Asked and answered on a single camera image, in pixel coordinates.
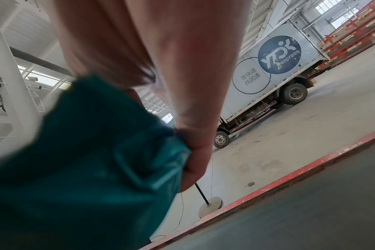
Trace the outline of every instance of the conveyor belt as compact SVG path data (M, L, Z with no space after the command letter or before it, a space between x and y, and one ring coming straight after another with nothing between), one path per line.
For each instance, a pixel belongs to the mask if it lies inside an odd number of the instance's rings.
M163 249L374 250L375 143L356 145L364 148Z

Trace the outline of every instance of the box truck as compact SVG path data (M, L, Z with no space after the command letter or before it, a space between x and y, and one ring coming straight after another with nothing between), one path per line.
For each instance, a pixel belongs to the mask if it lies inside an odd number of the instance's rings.
M270 110L304 101L314 86L307 76L326 60L293 21L279 23L238 59L214 146L226 147L233 133Z

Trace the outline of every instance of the skin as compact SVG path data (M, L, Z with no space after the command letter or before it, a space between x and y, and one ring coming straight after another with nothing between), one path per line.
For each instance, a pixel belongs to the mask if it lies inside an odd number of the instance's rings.
M184 191L211 158L250 3L49 0L48 10L76 77L97 73L129 93L134 86L156 86L173 107L176 128L192 151Z

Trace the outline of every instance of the red metal edge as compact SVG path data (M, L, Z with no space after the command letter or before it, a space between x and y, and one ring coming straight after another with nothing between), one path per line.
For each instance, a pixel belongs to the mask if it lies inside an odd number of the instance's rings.
M209 221L212 221L214 220L215 218L221 216L221 215L224 215L225 213L231 211L231 210L234 210L242 205L244 205L246 202L248 201L251 201L251 200L254 200L254 199L257 199L258 197L264 195L265 193L268 193L278 187L280 187L281 185L287 183L287 182L290 182L294 179L296 179L297 177L315 169L315 168L318 168L318 167L322 167L326 164L328 164L329 162L332 162L338 158L341 158L341 157L344 157L346 156L349 152L351 152L352 150L357 150L358 148L362 148L364 146L367 146L368 144L372 143L375 141L375 132L372 132L362 138L360 138L359 140L357 140L355 143L353 144L350 144L346 147L343 147L337 151L334 151L333 153L330 153L328 155L325 155L324 157L322 158L319 158L318 160L268 184L267 186L265 187L262 187L250 194L248 194L247 196L241 198L241 199L238 199L236 200L235 202L225 206L224 208L221 208L215 212L213 212L212 214L209 214L207 215L206 217L198 220L197 222L195 222L194 224L191 224L189 226L187 226L186 228L183 228L181 230L178 230L177 232L173 233L173 234L170 234L170 235L167 235L165 236L164 238L158 240L158 241L155 241L143 248L141 248L140 250L153 250L153 249L160 249L160 248L163 248L167 245L170 245L171 243L175 242L176 240L178 239L181 239L183 237L186 237L194 232L196 232L198 229L202 229L205 227L205 223L209 222Z

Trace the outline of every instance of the round stand base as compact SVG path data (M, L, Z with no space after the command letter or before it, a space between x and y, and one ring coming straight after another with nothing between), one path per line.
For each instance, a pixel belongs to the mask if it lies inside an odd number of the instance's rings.
M210 213L213 213L217 211L219 208L222 207L222 199L219 197L212 197L211 199L208 200L209 205L204 203L200 209L199 209L199 217L205 217L209 215Z

